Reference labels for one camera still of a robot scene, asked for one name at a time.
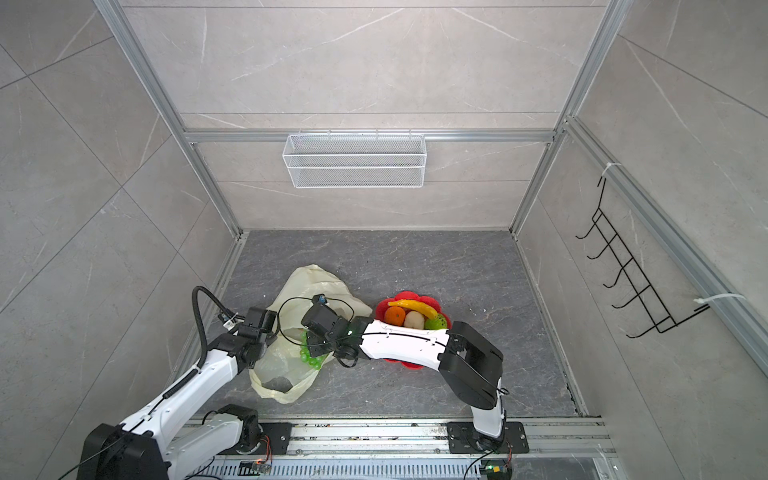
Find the yellow fake banana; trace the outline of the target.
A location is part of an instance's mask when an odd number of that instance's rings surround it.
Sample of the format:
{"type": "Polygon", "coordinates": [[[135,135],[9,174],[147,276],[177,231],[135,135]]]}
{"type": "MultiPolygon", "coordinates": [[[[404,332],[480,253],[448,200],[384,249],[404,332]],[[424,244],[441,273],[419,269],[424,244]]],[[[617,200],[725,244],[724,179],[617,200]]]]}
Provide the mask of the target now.
{"type": "Polygon", "coordinates": [[[390,306],[399,306],[399,307],[402,307],[403,309],[408,309],[408,310],[411,310],[411,311],[417,311],[417,312],[423,314],[426,317],[426,319],[432,318],[435,315],[440,314],[432,306],[430,306],[430,305],[428,305],[428,304],[426,304],[424,302],[421,302],[421,301],[418,301],[418,300],[413,300],[413,299],[402,299],[402,300],[391,301],[391,302],[388,303],[388,306],[389,307],[390,306]]]}

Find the beige fake potato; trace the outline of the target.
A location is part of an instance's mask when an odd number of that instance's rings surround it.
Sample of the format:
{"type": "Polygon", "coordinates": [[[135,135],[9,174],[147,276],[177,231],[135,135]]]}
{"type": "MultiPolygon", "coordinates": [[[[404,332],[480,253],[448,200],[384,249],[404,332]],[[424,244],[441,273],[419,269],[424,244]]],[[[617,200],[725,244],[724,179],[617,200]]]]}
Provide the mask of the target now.
{"type": "Polygon", "coordinates": [[[410,311],[405,316],[403,326],[409,329],[423,330],[425,321],[426,317],[423,314],[417,311],[410,311]]]}

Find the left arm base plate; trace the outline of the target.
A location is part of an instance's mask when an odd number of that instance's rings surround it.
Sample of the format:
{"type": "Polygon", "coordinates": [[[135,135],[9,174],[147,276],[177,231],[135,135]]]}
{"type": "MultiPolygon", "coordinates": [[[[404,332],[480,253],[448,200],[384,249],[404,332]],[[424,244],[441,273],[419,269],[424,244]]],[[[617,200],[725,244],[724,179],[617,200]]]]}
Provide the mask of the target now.
{"type": "Polygon", "coordinates": [[[260,427],[262,436],[255,454],[265,458],[267,450],[270,450],[271,456],[286,455],[293,424],[290,422],[267,422],[261,423],[260,427]]]}

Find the red flower-shaped plate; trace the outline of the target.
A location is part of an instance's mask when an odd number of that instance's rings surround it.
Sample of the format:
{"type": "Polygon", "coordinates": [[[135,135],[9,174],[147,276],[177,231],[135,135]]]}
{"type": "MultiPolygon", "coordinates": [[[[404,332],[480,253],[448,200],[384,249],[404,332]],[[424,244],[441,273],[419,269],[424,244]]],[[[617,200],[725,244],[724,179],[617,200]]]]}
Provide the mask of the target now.
{"type": "Polygon", "coordinates": [[[411,291],[403,291],[396,294],[393,298],[381,301],[374,310],[374,318],[380,321],[388,319],[390,315],[387,314],[387,311],[391,303],[395,303],[400,307],[404,311],[402,317],[405,317],[412,311],[412,306],[415,302],[424,304],[424,307],[416,309],[425,318],[424,329],[439,330],[452,327],[451,320],[442,312],[441,305],[436,299],[429,296],[420,296],[411,291]]]}

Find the green fake grapes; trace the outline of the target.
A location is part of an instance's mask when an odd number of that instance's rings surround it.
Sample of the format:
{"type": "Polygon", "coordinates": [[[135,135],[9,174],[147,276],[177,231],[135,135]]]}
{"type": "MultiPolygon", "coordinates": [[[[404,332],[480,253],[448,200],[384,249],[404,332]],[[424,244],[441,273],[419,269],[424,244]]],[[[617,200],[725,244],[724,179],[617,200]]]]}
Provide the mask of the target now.
{"type": "Polygon", "coordinates": [[[310,345],[309,333],[305,332],[301,340],[300,359],[303,363],[305,363],[309,367],[315,370],[320,370],[328,357],[328,353],[324,353],[318,356],[313,356],[312,350],[310,349],[309,345],[310,345]]]}

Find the green fake fruit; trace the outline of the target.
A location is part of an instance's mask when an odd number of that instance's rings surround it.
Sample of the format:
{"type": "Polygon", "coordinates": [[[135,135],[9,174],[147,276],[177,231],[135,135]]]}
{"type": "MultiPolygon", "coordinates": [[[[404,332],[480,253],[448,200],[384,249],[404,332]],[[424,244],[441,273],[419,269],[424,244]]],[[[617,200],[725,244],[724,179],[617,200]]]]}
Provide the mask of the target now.
{"type": "Polygon", "coordinates": [[[432,318],[428,318],[424,322],[425,330],[444,330],[449,328],[448,320],[441,314],[437,314],[432,318]]]}

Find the yellowish plastic bag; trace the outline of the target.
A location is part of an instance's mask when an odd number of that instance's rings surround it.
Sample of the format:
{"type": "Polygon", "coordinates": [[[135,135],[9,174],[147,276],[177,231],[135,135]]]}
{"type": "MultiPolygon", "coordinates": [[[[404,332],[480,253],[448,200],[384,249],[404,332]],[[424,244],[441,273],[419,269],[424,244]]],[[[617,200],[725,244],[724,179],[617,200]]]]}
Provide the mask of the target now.
{"type": "Polygon", "coordinates": [[[310,389],[320,370],[333,361],[329,354],[322,368],[315,370],[300,359],[304,334],[301,320],[311,306],[312,297],[318,294],[328,297],[329,306],[346,319],[372,313],[372,308],[354,297],[334,274],[317,265],[294,270],[269,306],[279,314],[281,331],[265,356],[249,371],[251,385],[260,397],[281,404],[293,403],[310,389]]]}

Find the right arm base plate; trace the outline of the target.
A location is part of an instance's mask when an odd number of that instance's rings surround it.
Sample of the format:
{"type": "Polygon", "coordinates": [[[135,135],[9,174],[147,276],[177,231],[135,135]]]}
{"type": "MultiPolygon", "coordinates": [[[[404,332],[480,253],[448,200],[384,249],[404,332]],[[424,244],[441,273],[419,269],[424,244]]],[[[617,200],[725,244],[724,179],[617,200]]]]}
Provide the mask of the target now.
{"type": "Polygon", "coordinates": [[[520,422],[506,422],[499,439],[478,433],[472,422],[448,422],[446,430],[451,454],[480,454],[491,450],[512,454],[530,452],[527,434],[520,422]]]}

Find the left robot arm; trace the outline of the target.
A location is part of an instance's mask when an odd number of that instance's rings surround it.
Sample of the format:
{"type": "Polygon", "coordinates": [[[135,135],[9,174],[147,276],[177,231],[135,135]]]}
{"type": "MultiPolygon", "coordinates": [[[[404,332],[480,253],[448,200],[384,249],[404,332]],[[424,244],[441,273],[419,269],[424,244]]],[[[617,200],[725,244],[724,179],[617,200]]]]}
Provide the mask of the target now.
{"type": "Polygon", "coordinates": [[[263,358],[277,313],[252,307],[207,347],[206,359],[116,425],[101,424],[84,441],[78,479],[184,479],[228,449],[267,446],[254,409],[227,405],[187,434],[191,417],[220,388],[263,358]]]}

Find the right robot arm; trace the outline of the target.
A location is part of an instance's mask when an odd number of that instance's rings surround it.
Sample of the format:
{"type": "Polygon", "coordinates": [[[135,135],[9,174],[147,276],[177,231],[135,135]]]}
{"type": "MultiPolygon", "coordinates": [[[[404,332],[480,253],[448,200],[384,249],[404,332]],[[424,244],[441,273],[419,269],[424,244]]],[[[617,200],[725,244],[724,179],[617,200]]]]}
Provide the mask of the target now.
{"type": "Polygon", "coordinates": [[[333,355],[346,367],[363,358],[415,364],[439,372],[453,393],[470,406],[477,436],[502,438],[506,413],[501,385],[503,354],[465,322],[448,329],[418,330],[369,317],[347,320],[315,303],[301,324],[312,357],[333,355]]]}

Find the orange fake fruit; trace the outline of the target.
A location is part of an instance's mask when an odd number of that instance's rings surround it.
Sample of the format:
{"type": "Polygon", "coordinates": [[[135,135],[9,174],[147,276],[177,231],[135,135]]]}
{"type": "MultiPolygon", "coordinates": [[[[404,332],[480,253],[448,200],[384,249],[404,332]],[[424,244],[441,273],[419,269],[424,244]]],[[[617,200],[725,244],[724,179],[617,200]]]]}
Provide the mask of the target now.
{"type": "Polygon", "coordinates": [[[389,325],[402,326],[405,322],[407,313],[399,306],[390,306],[384,313],[384,322],[389,325]]]}

